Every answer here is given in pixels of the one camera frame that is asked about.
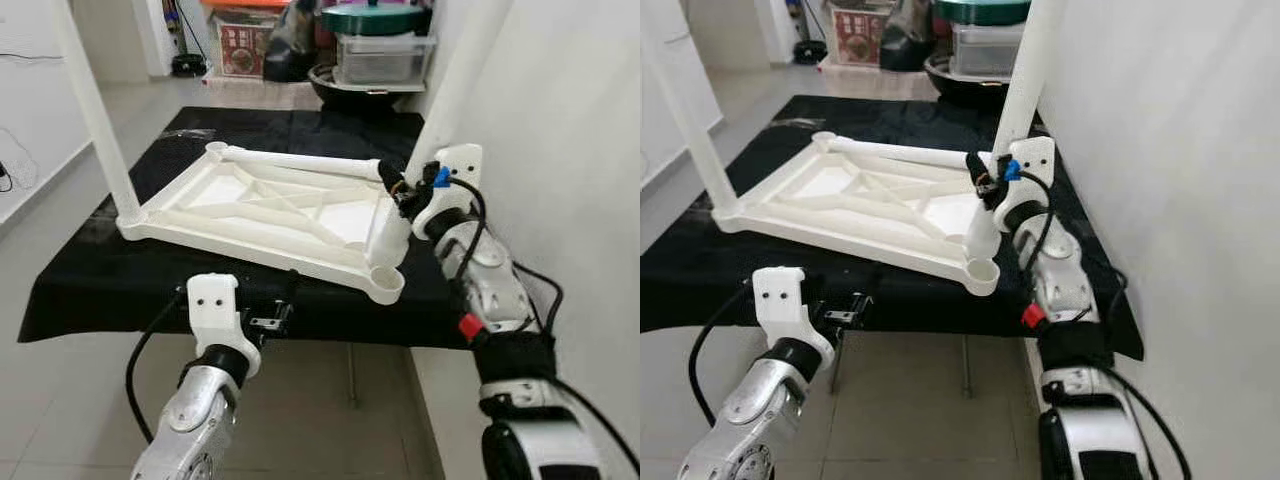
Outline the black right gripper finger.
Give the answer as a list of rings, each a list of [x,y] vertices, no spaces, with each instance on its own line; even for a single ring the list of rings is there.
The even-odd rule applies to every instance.
[[[401,205],[404,195],[410,191],[404,183],[403,172],[394,163],[383,159],[378,160],[376,172],[387,193],[397,205]]]
[[[970,173],[975,195],[986,206],[986,174],[989,169],[978,152],[968,152],[965,156],[965,165]]]

